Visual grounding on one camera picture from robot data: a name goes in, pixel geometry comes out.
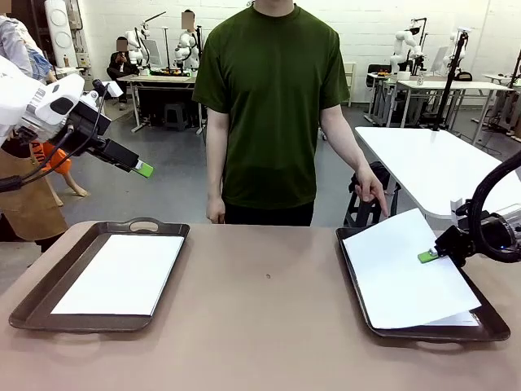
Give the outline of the person's left hand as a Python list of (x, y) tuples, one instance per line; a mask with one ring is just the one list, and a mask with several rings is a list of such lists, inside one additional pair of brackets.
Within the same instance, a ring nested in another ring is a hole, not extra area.
[(369, 204), (377, 200), (384, 217), (388, 217), (387, 200), (383, 185), (367, 162), (357, 168), (356, 177), (358, 184), (355, 186), (355, 190), (361, 201)]

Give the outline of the person's right hand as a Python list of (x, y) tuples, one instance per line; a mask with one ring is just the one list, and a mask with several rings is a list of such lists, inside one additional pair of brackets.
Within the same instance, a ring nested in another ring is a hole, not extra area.
[(212, 224), (225, 223), (225, 203), (220, 196), (208, 198), (206, 217)]

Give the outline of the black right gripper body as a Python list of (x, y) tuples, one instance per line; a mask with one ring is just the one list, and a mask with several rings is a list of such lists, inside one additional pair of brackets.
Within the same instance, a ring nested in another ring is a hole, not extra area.
[(456, 226), (451, 226), (436, 239), (434, 249), (439, 257), (449, 257), (458, 268), (464, 267), (466, 259), (476, 254), (469, 232)]

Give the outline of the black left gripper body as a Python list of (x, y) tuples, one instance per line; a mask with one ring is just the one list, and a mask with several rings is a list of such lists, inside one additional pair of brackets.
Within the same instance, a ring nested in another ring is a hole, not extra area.
[(70, 112), (67, 125), (73, 127), (67, 139), (68, 152), (103, 150), (107, 140), (102, 138), (111, 120), (98, 109), (80, 101)]

